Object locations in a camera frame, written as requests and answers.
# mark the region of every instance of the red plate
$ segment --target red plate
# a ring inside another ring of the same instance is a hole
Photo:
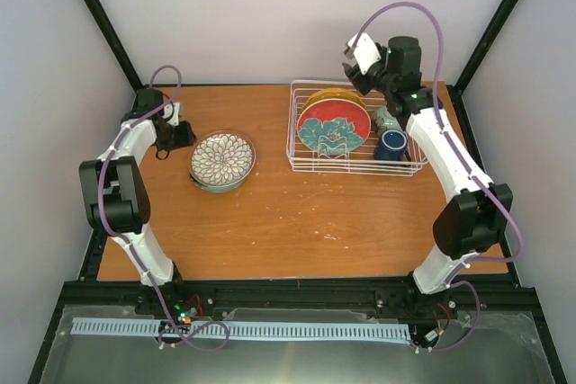
[[[370,115],[357,103],[325,99],[302,112],[296,129],[301,142],[311,150],[338,155],[365,142],[370,134]]]

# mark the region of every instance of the floral pattern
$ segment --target floral pattern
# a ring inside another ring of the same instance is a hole
[[[241,137],[219,133],[201,142],[192,154],[196,180],[214,186],[233,184],[252,168],[252,147]]]
[[[302,124],[298,137],[306,147],[320,155],[342,155],[364,143],[354,129],[354,123],[346,118],[338,117],[332,121],[310,118]]]

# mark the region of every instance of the black metal frame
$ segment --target black metal frame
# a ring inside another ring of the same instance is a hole
[[[482,166],[480,153],[468,121],[462,95],[517,2],[518,0],[502,0],[458,81],[455,85],[448,86],[464,141],[472,157],[480,166]],[[85,3],[131,86],[135,91],[139,90],[143,84],[100,1],[85,0]],[[131,305],[142,313],[152,313],[162,317],[162,311],[159,309],[153,293],[149,288],[141,286],[138,281],[99,282],[96,280],[106,238],[107,236],[102,232],[93,232],[78,281],[64,284],[28,381],[29,384],[35,384],[41,380],[41,374],[50,352],[62,309],[65,306]],[[501,247],[503,254],[510,256],[508,244],[504,242]],[[199,293],[203,299],[212,299],[211,305],[204,302],[203,306],[204,310],[214,317],[220,316],[222,311],[230,311],[234,308],[320,308],[350,309],[374,317],[391,317],[410,326],[429,323],[430,317],[427,316],[414,317],[402,310],[376,306],[378,299],[404,291],[408,279],[407,276],[300,281],[185,281],[183,290],[188,293]],[[514,264],[508,265],[508,273],[467,275],[466,280],[474,283],[482,304],[488,310],[525,311],[532,314],[555,381],[557,383],[567,382],[536,291],[520,286],[518,272]],[[474,298],[466,288],[451,290],[450,297],[459,308],[474,308]]]

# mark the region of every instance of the yellow plate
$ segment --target yellow plate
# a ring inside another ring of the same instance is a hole
[[[350,101],[351,103],[357,103],[362,108],[366,109],[366,104],[362,98],[354,92],[350,92],[349,90],[345,89],[325,89],[316,92],[310,98],[308,98],[308,101],[306,101],[306,103],[302,106],[302,111],[306,110],[313,103],[317,103],[318,101],[322,101],[324,99],[346,99],[347,101]]]

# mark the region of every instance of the plate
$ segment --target plate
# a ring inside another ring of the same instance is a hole
[[[350,92],[349,90],[336,88],[324,89],[316,92],[310,98],[308,98],[308,101],[306,101],[306,103],[302,106],[302,110],[304,111],[313,103],[317,103],[318,101],[322,101],[324,99],[346,99],[347,101],[357,103],[366,108],[366,104],[360,96],[354,92]]]
[[[324,99],[309,105],[296,130],[301,142],[320,155],[343,155],[362,146],[370,135],[370,115],[346,99]]]
[[[199,140],[189,158],[190,175],[202,189],[227,192],[240,186],[254,167],[256,152],[238,132],[221,130]]]

